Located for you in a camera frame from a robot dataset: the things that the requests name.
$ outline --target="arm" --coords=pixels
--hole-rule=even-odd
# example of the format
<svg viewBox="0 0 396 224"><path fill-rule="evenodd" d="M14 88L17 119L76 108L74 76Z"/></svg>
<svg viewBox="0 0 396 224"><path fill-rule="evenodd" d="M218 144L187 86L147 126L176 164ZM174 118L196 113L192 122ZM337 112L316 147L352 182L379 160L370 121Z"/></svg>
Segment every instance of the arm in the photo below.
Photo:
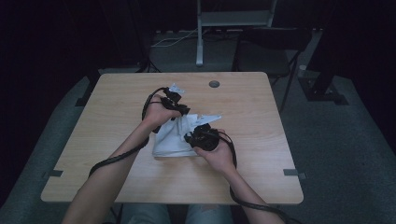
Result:
<svg viewBox="0 0 396 224"><path fill-rule="evenodd" d="M195 147L195 152L204 157L214 170L219 172L228 181L235 196L248 203L268 205L238 173L233 165L233 154L225 142L219 141L219 145L213 151L204 151ZM273 213L247 208L243 206L250 223L284 223L282 219Z"/></svg>
<svg viewBox="0 0 396 224"><path fill-rule="evenodd" d="M156 95L151 102L160 102ZM146 117L117 148L111 157L118 156L142 143L152 130L180 113L167 110L162 104L151 104ZM63 223L101 223L114 203L134 163L137 153L124 160L111 163L96 170L84 183L71 202Z"/></svg>

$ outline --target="hand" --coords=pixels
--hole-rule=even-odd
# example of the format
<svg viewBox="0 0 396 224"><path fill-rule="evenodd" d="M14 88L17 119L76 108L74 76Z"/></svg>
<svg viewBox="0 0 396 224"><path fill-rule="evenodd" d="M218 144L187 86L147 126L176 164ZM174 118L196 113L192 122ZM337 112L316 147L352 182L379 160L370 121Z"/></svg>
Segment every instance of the hand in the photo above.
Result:
<svg viewBox="0 0 396 224"><path fill-rule="evenodd" d="M165 124L165 122L171 118L181 117L180 112L176 110L169 110L163 107L163 104L161 103L161 96L158 94L155 94L150 102L153 104L148 106L146 116L143 121L152 125L153 129Z"/></svg>
<svg viewBox="0 0 396 224"><path fill-rule="evenodd" d="M219 134L221 137L227 139L227 137L222 134L225 133L224 130L218 129L218 131L221 132ZM219 145L213 151L205 151L199 147L195 147L194 150L199 156L204 157L214 170L223 175L236 170L233 165L233 153L227 143L221 139L219 140Z"/></svg>

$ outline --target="metal leg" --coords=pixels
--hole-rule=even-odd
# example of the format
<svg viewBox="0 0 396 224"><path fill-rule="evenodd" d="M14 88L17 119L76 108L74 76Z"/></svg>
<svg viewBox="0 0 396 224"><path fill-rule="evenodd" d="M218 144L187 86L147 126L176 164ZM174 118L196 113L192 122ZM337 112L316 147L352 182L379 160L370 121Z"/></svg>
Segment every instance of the metal leg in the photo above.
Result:
<svg viewBox="0 0 396 224"><path fill-rule="evenodd" d="M201 0L197 0L197 21L198 21L198 40L197 40L197 66L204 64L204 43L202 41L202 18Z"/></svg>

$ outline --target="wooden table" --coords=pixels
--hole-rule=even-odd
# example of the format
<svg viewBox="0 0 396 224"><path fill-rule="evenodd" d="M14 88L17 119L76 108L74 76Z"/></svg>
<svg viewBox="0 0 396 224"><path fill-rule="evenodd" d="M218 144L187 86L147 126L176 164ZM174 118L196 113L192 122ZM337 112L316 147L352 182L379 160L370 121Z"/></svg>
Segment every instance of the wooden table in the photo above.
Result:
<svg viewBox="0 0 396 224"><path fill-rule="evenodd" d="M211 80L220 83L209 87ZM297 204L304 196L264 73L154 73L102 75L41 198L71 202L90 169L106 159L141 120L147 97L176 83L190 114L221 114L211 123L234 141L238 170L265 201ZM200 157L153 158L155 134L136 158L116 202L233 203L227 182Z"/></svg>

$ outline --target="gray carpet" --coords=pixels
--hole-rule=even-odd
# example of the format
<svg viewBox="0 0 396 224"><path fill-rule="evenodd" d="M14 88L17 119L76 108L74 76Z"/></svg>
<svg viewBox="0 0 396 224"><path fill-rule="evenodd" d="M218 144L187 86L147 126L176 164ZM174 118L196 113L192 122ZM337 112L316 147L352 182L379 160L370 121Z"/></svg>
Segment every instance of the gray carpet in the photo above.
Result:
<svg viewBox="0 0 396 224"><path fill-rule="evenodd" d="M157 35L156 39L173 34ZM309 62L320 34L315 34L300 63ZM195 66L196 39L173 47L153 48L150 58L163 72L230 71L234 39L215 41L206 36L204 66ZM134 69L103 69L107 72ZM281 114L304 201L281 206L291 217L308 223L396 223L396 157L371 119L349 79L336 77L333 84L349 105L307 102L295 79ZM88 85L82 79L54 110L45 131L16 186L0 211L0 223L60 223L67 203L44 203L40 194L50 171L73 131L82 107L75 107ZM286 79L274 86L280 103Z"/></svg>

